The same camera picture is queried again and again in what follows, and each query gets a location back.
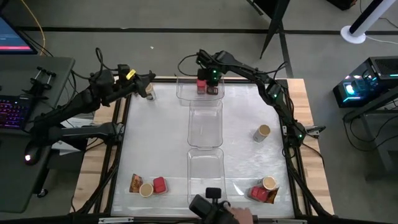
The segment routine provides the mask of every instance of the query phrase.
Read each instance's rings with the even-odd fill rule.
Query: computer monitor
[[[0,16],[0,55],[37,54],[36,49]]]

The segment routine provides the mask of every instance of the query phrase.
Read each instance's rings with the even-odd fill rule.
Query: keyboard
[[[30,116],[32,101],[32,98],[25,96],[0,95],[0,128],[24,128]]]

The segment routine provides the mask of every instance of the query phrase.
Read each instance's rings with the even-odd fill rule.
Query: transparent container
[[[200,148],[219,147],[223,143],[223,103],[191,101],[188,144]]]
[[[188,203],[196,194],[206,198],[207,187],[221,189],[221,199],[227,200],[225,191],[224,152],[220,148],[188,151]]]
[[[197,79],[192,77],[178,77],[177,76],[177,90],[176,96],[180,99],[182,106],[189,106],[190,101],[212,101],[220,100],[224,97],[224,78],[220,79],[217,86],[218,94],[198,94]]]

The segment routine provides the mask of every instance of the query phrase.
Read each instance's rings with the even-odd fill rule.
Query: gray floor
[[[43,26],[213,29],[266,29],[268,26],[267,19],[259,17],[245,0],[25,1]],[[363,0],[363,9],[370,2]],[[395,3],[383,16],[398,24],[398,16],[394,14],[397,9],[398,3]],[[359,2],[350,10],[340,11],[326,0],[291,0],[284,27],[286,30],[340,30],[352,24],[359,13]],[[19,1],[14,1],[5,15],[15,25],[34,26]],[[397,29],[379,20],[371,30]],[[38,32],[30,35],[41,41]],[[373,37],[398,42],[398,36]],[[46,33],[47,48],[54,55],[75,58],[75,70],[85,75],[99,69],[95,47],[101,47],[108,66],[128,63],[139,73],[151,69],[158,75],[173,75],[178,61],[200,48],[209,52],[225,49],[249,65],[273,70],[284,61],[280,39],[276,35],[259,60],[264,38],[265,34]],[[350,45],[338,35],[286,35],[286,41],[293,75],[305,79],[314,121],[327,126],[319,142],[335,213],[344,218],[398,223],[398,184],[365,181],[366,158],[372,155],[358,152],[349,145],[341,121],[346,110],[337,107],[331,93],[331,89],[367,57],[397,55],[397,46],[373,40]],[[187,61],[182,68],[194,72],[192,63]],[[286,77],[286,73],[280,72],[278,76]],[[86,85],[80,81],[78,89]],[[25,213],[0,213],[0,219],[69,212],[77,174],[56,172],[54,178],[57,181],[46,183],[59,193],[45,198],[51,206],[34,199]]]

